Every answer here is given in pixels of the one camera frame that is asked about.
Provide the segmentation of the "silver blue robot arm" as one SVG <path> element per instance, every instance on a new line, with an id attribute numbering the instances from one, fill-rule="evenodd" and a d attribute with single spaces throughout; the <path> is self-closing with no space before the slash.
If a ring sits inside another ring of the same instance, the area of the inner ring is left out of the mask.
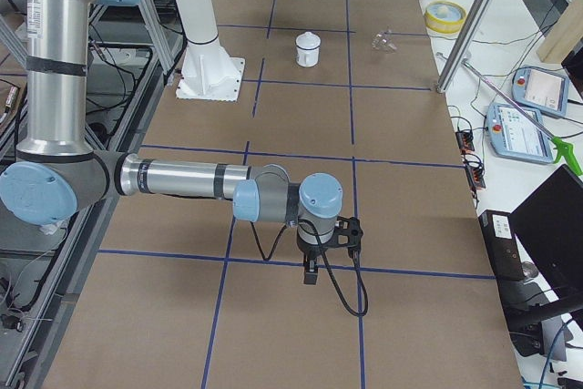
<path id="1" fill-rule="evenodd" d="M 26 0 L 28 123 L 16 161 L 1 175 L 1 200 L 43 226 L 100 200 L 135 193 L 229 200 L 238 220 L 297 230 L 304 280 L 338 243 L 343 189 L 326 173 L 294 184 L 277 166 L 143 159 L 95 150 L 85 139 L 89 8 L 139 0 Z"/>

